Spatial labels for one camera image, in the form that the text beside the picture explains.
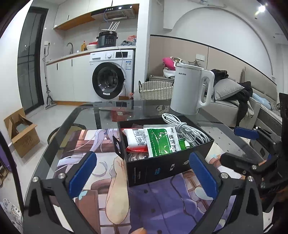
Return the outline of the person's left hand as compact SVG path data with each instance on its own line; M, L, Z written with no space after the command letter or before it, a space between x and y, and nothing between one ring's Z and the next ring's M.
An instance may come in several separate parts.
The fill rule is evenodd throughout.
M139 229L133 231L131 234L147 234L147 231L145 228L139 228Z

